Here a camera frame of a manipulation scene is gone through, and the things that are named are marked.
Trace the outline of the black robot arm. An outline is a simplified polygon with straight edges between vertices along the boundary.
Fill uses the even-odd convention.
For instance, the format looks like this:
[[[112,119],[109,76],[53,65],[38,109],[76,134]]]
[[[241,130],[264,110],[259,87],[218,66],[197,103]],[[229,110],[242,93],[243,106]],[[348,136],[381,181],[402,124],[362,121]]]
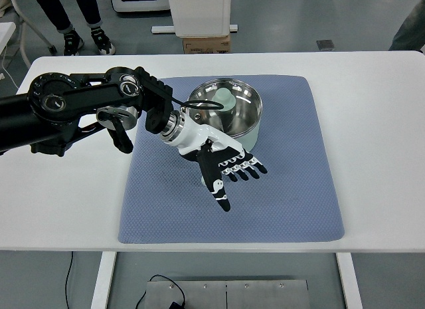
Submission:
[[[41,74],[28,92],[1,99],[1,153],[29,145],[33,153],[62,157],[75,142],[106,128],[114,145],[129,154],[133,144],[126,132],[142,112],[147,114],[145,129],[161,134],[182,154],[223,135],[175,111],[174,101],[172,88],[142,67]]]

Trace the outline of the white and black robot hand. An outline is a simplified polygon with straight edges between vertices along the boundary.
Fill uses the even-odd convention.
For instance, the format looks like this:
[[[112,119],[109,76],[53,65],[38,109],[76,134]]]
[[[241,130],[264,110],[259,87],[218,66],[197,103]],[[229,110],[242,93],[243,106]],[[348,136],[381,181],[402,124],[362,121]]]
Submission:
[[[171,113],[160,138],[177,148],[186,160],[198,163],[207,189],[226,212],[230,211],[230,203],[222,180],[224,175],[237,182],[258,179],[259,173],[267,173],[264,165],[240,142],[212,126],[197,124],[182,112]]]

